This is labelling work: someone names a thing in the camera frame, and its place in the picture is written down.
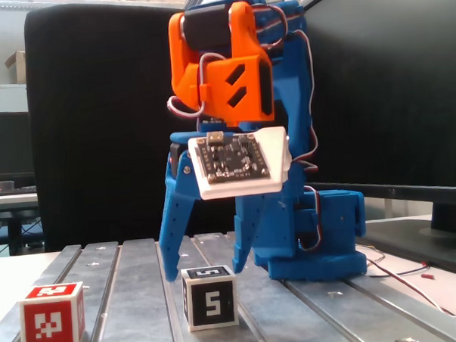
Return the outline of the blue gripper, black servo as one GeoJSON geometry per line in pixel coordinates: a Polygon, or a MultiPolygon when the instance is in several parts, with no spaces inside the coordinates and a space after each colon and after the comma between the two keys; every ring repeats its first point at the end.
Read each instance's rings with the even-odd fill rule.
{"type": "MultiPolygon", "coordinates": [[[[194,202],[200,199],[200,189],[190,157],[181,157],[188,150],[191,138],[206,137],[206,132],[173,132],[170,135],[169,159],[166,166],[166,197],[160,230],[160,250],[163,271],[168,282],[178,274],[179,249],[188,227],[194,202]]],[[[266,194],[238,196],[235,199],[233,270],[242,272],[255,241],[266,194]]]]}

